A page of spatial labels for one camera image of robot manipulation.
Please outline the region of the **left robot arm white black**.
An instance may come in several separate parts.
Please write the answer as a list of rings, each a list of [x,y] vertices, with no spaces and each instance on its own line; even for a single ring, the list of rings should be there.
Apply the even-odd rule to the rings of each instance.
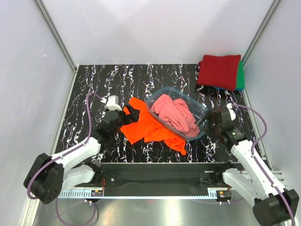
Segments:
[[[49,204],[65,189],[81,184],[99,185],[102,172],[86,159],[114,145],[121,127],[138,122],[139,114],[140,110],[130,104],[123,110],[107,110],[98,126],[91,129],[82,142],[60,153],[40,154],[24,180],[28,197]]]

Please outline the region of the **orange t shirt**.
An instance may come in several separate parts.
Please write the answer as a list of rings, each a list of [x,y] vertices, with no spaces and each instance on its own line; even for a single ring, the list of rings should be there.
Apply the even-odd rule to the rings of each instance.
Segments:
[[[133,97],[128,103],[134,109],[140,111],[138,122],[124,125],[120,129],[131,144],[141,139],[143,139],[145,143],[150,141],[164,141],[169,148],[178,151],[182,155],[187,154],[185,150],[186,141],[155,120],[147,110],[144,101]]]

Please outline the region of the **clear blue plastic bin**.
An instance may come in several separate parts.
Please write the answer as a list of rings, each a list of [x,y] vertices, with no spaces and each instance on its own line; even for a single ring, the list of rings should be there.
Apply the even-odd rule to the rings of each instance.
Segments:
[[[205,134],[206,123],[201,123],[201,119],[208,109],[175,88],[157,90],[146,100],[146,107],[155,120],[186,141]]]

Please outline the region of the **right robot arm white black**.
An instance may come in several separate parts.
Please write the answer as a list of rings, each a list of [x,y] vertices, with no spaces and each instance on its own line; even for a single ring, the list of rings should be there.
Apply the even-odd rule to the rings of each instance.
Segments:
[[[208,110],[197,125],[204,126],[205,134],[218,139],[242,164],[249,179],[230,162],[217,167],[201,183],[227,185],[235,189],[252,207],[253,214],[261,226],[284,224],[294,226],[299,195],[288,190],[271,172],[255,150],[257,140],[251,141],[242,128],[234,126],[234,105]]]

